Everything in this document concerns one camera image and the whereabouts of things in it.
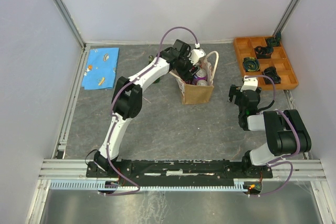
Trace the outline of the green glass bottle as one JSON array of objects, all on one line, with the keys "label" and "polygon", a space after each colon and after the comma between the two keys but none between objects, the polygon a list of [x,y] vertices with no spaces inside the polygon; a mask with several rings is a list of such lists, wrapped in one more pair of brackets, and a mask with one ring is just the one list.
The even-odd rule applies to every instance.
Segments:
[{"label": "green glass bottle", "polygon": [[[149,55],[149,64],[151,64],[155,60],[153,55]],[[153,83],[159,83],[161,78],[157,78]]]}]

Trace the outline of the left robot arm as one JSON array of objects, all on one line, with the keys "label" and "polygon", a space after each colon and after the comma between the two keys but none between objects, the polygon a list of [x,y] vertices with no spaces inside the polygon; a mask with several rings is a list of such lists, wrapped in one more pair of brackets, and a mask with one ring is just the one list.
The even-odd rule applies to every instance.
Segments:
[{"label": "left robot arm", "polygon": [[111,103],[111,124],[106,138],[94,155],[98,171],[105,177],[116,171],[116,160],[125,131],[142,109],[143,92],[160,77],[175,71],[183,81],[191,81],[200,69],[205,52],[199,44],[192,49],[181,40],[158,55],[140,72],[120,77],[115,85]]}]

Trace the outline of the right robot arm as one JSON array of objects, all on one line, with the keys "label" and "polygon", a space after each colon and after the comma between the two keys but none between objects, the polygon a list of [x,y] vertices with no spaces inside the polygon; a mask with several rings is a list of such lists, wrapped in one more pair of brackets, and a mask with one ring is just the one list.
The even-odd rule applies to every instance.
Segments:
[{"label": "right robot arm", "polygon": [[242,158],[241,172],[254,177],[260,166],[311,150],[310,135],[297,110],[264,111],[258,108],[261,88],[247,88],[232,84],[229,101],[238,106],[238,123],[245,131],[264,131],[266,142],[247,151]]}]

